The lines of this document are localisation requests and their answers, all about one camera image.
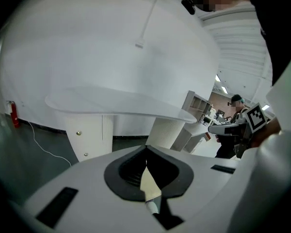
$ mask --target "black baseboard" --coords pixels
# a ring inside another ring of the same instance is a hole
[[[26,121],[26,120],[23,120],[23,119],[18,119],[20,124],[26,124],[26,125],[29,125],[29,122]],[[30,122],[32,124],[32,126],[38,128],[38,129],[41,129],[41,130],[45,130],[45,131],[48,131],[48,132],[52,132],[52,133],[56,133],[56,134],[65,134],[67,135],[66,131],[64,130],[58,130],[58,129],[54,129],[54,128],[50,128],[50,127],[47,127],[47,126],[42,126],[40,124],[36,124],[36,123],[33,123],[33,122]],[[114,135],[113,136],[113,140],[133,140],[133,139],[147,139],[148,138],[148,135],[130,135],[130,136],[118,136],[118,135]]]

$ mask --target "brown wall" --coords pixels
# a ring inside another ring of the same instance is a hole
[[[216,94],[214,92],[211,93],[210,98],[209,98],[209,102],[210,104],[213,104],[213,108],[218,111],[218,110],[222,110],[225,112],[224,114],[224,118],[226,117],[233,117],[233,115],[235,114],[235,108],[228,106],[227,102],[231,102],[231,99],[224,97],[222,95]]]

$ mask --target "person's arm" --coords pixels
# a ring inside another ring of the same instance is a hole
[[[269,137],[272,134],[279,133],[280,130],[281,128],[278,119],[275,117],[271,121],[269,121],[265,125],[265,127],[254,133],[251,140],[251,147],[252,148],[259,147],[267,137]]]

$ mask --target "black shirt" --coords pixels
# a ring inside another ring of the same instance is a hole
[[[291,60],[291,0],[250,0],[273,66],[273,85]]]

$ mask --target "white wall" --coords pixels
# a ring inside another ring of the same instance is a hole
[[[181,107],[188,90],[208,99],[218,69],[213,38],[177,0],[28,0],[12,17],[0,77],[19,118],[63,129],[44,98],[97,85],[146,94]],[[153,118],[118,116],[115,135],[147,135]]]

